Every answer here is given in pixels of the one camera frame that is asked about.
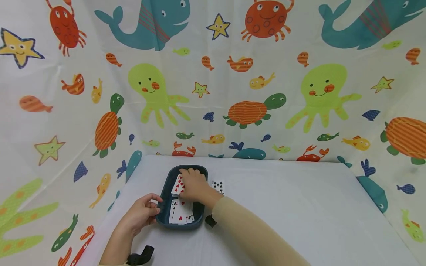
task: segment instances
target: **orange fish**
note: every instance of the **orange fish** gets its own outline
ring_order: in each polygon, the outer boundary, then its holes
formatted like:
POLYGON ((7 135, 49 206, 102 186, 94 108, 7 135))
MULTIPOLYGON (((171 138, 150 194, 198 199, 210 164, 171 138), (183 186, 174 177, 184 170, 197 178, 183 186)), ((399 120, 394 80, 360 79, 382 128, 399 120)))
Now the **orange fish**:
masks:
POLYGON ((237 62, 232 60, 232 57, 229 56, 229 60, 227 61, 231 68, 237 72, 246 72, 253 65, 253 59, 245 58, 244 56, 238 59, 237 62))
POLYGON ((19 100, 19 105, 22 109, 28 112, 36 113, 46 111, 48 113, 52 112, 53 106, 44 105, 37 97, 27 95, 22 97, 19 100))
POLYGON ((210 71, 214 69, 214 67, 212 67, 212 65, 210 64, 210 57, 208 56, 203 56, 203 58, 201 58, 201 64, 207 67, 210 71))
POLYGON ((301 63, 302 65, 304 65, 305 67, 307 67, 308 64, 308 53, 307 52, 301 52, 298 56, 297 56, 297 61, 299 63, 301 63))
POLYGON ((117 61, 117 58, 115 57, 114 54, 108 53, 105 55, 105 57, 106 57, 106 60, 108 60, 108 62, 110 62, 113 65, 117 65, 118 67, 121 67, 123 65, 117 61))
POLYGON ((420 48, 413 48, 410 51, 407 52, 405 55, 405 59, 411 62, 411 65, 418 65, 419 62, 417 62, 417 57, 420 54, 420 48))
POLYGON ((79 95, 84 91, 84 79, 83 75, 80 73, 74 75, 72 78, 72 85, 66 84, 63 80, 61 80, 61 82, 63 84, 62 89, 67 90, 69 94, 79 95))

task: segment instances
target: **green octopus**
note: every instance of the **green octopus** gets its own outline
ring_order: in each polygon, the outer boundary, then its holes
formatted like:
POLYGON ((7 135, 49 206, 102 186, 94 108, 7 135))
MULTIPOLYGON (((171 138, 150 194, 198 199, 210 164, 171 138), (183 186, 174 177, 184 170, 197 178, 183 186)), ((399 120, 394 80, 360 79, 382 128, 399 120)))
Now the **green octopus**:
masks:
POLYGON ((187 114, 176 106, 176 103, 188 103, 189 99, 181 95, 168 95, 163 74, 155 66, 142 63, 132 67, 128 74, 128 81, 130 86, 142 95, 147 102, 141 114, 142 123, 148 123, 151 112, 154 111, 157 124, 164 128, 163 118, 160 113, 160 110, 162 110, 172 124, 178 125, 178 121, 170 113, 170 107, 185 120, 191 120, 187 114))
POLYGON ((348 73, 340 64, 325 64, 318 66, 306 74, 301 85, 301 92, 305 97, 306 107, 295 114, 285 125, 287 129, 294 127, 305 116, 308 119, 303 126, 303 132, 308 133, 317 114, 321 118, 322 126, 328 127, 330 111, 334 110, 342 120, 349 118, 343 108, 348 101, 361 99, 362 95, 353 93, 343 97, 339 92, 345 84, 348 73))

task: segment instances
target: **beige sleeve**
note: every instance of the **beige sleeve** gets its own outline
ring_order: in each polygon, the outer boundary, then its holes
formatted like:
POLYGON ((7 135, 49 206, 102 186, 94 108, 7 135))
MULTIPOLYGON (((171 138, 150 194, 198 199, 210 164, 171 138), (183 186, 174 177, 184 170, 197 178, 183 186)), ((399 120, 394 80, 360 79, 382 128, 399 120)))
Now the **beige sleeve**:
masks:
POLYGON ((233 236, 256 265, 310 265, 267 223, 231 198, 220 199, 213 208, 212 217, 218 226, 233 236))

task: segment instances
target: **green fish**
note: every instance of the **green fish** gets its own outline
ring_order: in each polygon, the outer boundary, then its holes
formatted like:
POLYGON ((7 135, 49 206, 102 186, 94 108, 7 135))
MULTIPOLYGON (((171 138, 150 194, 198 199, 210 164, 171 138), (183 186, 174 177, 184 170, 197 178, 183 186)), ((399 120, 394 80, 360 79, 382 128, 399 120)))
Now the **green fish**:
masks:
POLYGON ((145 144, 145 145, 148 145, 148 146, 152 146, 152 147, 158 147, 158 146, 160 146, 160 142, 154 141, 154 140, 142 141, 142 143, 145 144))
POLYGON ((191 134, 186 135, 186 134, 185 134, 185 133, 183 133, 183 132, 178 132, 178 133, 176 133, 176 136, 177 136, 178 138, 180 138, 181 140, 187 140, 187 139, 192 138, 192 137, 194 136, 194 134, 191 132, 191 134))
POLYGON ((337 132, 337 134, 335 134, 334 136, 330 136, 330 134, 322 134, 321 136, 319 136, 317 138, 318 141, 328 141, 328 140, 332 140, 335 137, 339 136, 340 132, 337 132))
POLYGON ((185 56, 185 55, 189 55, 191 51, 189 50, 189 48, 180 48, 178 50, 173 49, 173 53, 178 54, 180 56, 185 56))
POLYGON ((65 228, 59 235, 59 237, 56 239, 56 241, 53 243, 52 246, 52 252, 58 251, 61 247, 65 245, 65 243, 68 241, 69 237, 72 234, 72 231, 74 231, 75 226, 78 222, 78 215, 74 215, 72 217, 72 224, 70 227, 65 228))
POLYGON ((393 42, 388 43, 388 44, 383 44, 382 48, 384 48, 386 50, 391 50, 391 49, 397 48, 401 44, 402 44, 401 40, 396 40, 396 41, 393 41, 393 42))
POLYGON ((417 241, 417 242, 423 242, 423 231, 420 229, 420 225, 416 222, 410 221, 408 219, 408 210, 401 210, 402 211, 402 222, 405 226, 405 230, 410 235, 410 237, 417 241))

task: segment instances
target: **black clip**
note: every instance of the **black clip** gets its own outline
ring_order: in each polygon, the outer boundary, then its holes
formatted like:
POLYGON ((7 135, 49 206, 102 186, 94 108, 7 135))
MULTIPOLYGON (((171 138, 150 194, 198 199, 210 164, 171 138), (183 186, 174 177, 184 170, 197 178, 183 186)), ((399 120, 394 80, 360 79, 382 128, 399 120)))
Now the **black clip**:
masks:
POLYGON ((144 251, 142 254, 130 254, 127 257, 127 264, 128 265, 143 265, 147 263, 151 257, 153 256, 154 248, 151 246, 145 246, 144 251))

